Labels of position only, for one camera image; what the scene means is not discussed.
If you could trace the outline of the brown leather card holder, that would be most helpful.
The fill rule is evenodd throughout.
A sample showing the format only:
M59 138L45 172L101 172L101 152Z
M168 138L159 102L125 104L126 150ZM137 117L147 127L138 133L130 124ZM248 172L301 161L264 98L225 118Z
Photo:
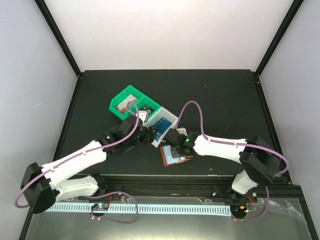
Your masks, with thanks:
M194 156L185 157L178 154L176 149L172 148L170 145L160 147L160 152L161 152L163 165L165 167L181 164L195 158Z

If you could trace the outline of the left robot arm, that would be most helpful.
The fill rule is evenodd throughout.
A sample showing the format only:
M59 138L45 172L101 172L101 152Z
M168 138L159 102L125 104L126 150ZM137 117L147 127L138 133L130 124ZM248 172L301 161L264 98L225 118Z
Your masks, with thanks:
M156 133L154 127L145 126L143 120L130 116L70 155L42 166L36 162L28 165L19 195L25 197L26 207L33 214L40 214L56 202L70 198L93 196L101 200L107 195L108 188L98 174L79 179L73 176L139 143L151 144Z

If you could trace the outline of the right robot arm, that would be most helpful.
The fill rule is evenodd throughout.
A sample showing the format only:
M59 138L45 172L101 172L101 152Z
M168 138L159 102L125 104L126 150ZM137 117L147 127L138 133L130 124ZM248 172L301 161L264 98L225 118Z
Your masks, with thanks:
M183 163L199 156L218 157L240 164L243 170L234 175L228 186L216 187L215 198L231 203L243 203L246 194L257 186L268 187L277 175L280 160L260 137L225 139L203 136L199 132L183 134L170 129L160 148L165 166Z

